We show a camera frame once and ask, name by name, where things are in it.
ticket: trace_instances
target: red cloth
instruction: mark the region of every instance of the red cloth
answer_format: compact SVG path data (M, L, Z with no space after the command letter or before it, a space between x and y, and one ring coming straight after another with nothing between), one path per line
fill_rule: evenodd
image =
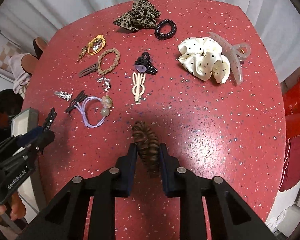
M300 180L300 135L286 141L283 172L279 191L295 186Z

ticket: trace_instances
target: speckled tabletop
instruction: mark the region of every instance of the speckled tabletop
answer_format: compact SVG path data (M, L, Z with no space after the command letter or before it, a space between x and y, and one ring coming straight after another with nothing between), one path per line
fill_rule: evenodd
M224 177L265 220L282 173L285 118L279 82L263 43L239 7L209 0L150 1L162 12L159 20L168 18L177 24L173 38L158 41L154 30L130 33L113 25L131 8L132 2L127 2L65 26L40 58L23 109L38 109L40 123L51 107L58 113L52 126L56 139L39 157L47 200L73 176L89 178L112 167L132 142L131 125L141 120L152 124L182 166L199 176ZM217 85L195 78L178 63L177 45L188 37L208 36L209 31L232 44L251 45L240 86L232 73L226 84ZM105 49L117 48L121 59L106 75L112 83L111 114L102 126L88 129L77 110L64 113L68 102L54 91L76 96L85 89L89 95L105 95L96 82L98 74L78 77L79 71L97 61L97 56L86 55L77 63L81 48L98 34L106 36ZM131 76L143 51L151 54L158 74L147 75L144 98L135 105ZM113 53L106 56L102 68L113 59ZM87 109L93 124L101 118L96 107L101 108L98 101ZM131 197L116 200L117 239L178 239L178 225L178 199L167 199L160 179L150 179L138 160Z

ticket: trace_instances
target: metal bolt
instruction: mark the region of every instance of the metal bolt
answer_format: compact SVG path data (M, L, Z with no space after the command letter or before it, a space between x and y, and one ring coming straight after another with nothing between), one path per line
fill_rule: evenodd
M179 173L181 173L181 174L186 173L186 171L187 171L187 169L184 168L184 167L178 167L178 168L177 168L177 172L179 172Z
M223 178L216 176L213 178L213 181L217 184L221 184L223 182Z
M82 181L82 178L80 176L75 176L73 179L72 179L72 182L75 183L75 184L78 184Z
M109 169L109 172L111 174L117 174L119 172L119 169L117 167L113 167L113 168Z

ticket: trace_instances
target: black claw clip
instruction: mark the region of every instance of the black claw clip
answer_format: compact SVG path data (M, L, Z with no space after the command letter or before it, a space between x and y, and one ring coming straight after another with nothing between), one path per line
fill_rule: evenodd
M134 65L139 73L146 72L148 74L155 75L158 72L158 70L150 62L150 54L148 52L142 53L141 57L138 57Z

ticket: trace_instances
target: white curtain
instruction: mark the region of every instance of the white curtain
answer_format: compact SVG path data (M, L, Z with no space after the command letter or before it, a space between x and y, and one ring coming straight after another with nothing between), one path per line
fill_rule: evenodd
M63 26L94 11L129 0L5 0L0 30L24 50L32 40L47 41ZM279 81L300 66L300 15L289 0L217 0L239 6L248 16L272 59Z

